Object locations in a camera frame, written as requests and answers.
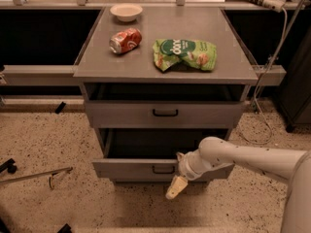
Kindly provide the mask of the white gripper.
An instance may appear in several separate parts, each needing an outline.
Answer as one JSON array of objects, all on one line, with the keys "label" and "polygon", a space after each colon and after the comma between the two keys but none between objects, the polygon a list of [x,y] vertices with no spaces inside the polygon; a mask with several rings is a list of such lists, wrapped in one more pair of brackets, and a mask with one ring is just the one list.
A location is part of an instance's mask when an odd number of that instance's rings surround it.
[{"label": "white gripper", "polygon": [[176,153],[178,170],[181,176],[175,176],[168,187],[165,197],[174,199],[188,185],[188,181],[194,181],[203,174],[215,169],[215,165],[208,160],[205,149],[197,149],[188,153]]}]

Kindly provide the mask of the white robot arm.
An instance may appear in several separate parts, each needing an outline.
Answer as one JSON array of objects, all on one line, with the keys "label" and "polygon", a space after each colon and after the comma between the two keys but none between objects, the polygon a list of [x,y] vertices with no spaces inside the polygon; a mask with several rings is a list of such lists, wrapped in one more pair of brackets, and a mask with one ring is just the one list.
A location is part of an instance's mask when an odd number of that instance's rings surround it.
[{"label": "white robot arm", "polygon": [[178,153],[178,174],[166,197],[175,198],[203,174],[238,165],[288,186],[280,233],[311,233],[311,151],[243,147],[217,137]]}]

